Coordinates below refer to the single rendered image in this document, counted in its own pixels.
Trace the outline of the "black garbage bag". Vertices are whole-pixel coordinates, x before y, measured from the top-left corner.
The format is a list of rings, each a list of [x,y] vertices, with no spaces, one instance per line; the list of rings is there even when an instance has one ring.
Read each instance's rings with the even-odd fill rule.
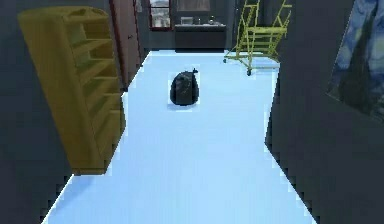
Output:
[[[193,105],[199,98],[199,86],[196,79],[198,71],[183,71],[178,73],[172,83],[170,89],[170,100],[178,106]]]

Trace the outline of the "dark kitchen counter cabinet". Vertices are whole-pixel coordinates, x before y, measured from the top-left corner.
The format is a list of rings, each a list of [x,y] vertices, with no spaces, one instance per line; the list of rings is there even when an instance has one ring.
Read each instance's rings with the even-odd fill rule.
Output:
[[[223,50],[226,44],[225,25],[181,25],[175,26],[175,48],[199,50]]]

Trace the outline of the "dark red room door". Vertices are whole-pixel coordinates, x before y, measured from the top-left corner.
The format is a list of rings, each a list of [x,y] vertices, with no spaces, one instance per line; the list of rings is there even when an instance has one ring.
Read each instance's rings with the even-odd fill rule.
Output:
[[[136,0],[109,0],[122,89],[126,91],[141,66]]]

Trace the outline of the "yellow rolling ladder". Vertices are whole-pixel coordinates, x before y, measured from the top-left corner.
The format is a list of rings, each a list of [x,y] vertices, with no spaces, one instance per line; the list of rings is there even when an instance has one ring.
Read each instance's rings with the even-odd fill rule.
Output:
[[[256,66],[257,58],[267,58],[279,62],[278,45],[287,36],[292,13],[292,4],[287,0],[280,3],[277,15],[271,25],[258,22],[262,0],[245,0],[238,22],[236,44],[223,58],[223,62],[234,60],[246,68],[250,76],[256,69],[275,69],[275,66]]]

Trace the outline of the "red framed window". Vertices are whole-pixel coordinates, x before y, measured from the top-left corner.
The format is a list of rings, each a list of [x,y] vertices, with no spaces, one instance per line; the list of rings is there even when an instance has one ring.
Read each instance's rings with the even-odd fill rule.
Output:
[[[171,25],[171,0],[149,0],[150,29],[167,31]]]

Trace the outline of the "grey curtained window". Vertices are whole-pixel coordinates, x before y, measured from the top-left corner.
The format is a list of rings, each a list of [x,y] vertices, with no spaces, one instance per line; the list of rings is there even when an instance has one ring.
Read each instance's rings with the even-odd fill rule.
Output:
[[[210,0],[177,0],[178,11],[209,11]]]

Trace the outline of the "yellow wooden bookshelf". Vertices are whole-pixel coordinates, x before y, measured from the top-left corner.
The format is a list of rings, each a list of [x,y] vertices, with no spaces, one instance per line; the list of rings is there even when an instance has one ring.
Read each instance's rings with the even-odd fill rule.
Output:
[[[125,129],[109,15],[54,6],[18,22],[72,172],[106,173]]]

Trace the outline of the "blue swirl framed painting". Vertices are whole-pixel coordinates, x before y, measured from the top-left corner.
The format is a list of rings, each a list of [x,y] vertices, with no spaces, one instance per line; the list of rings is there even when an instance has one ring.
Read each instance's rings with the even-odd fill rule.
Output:
[[[384,123],[384,0],[355,0],[327,95]]]

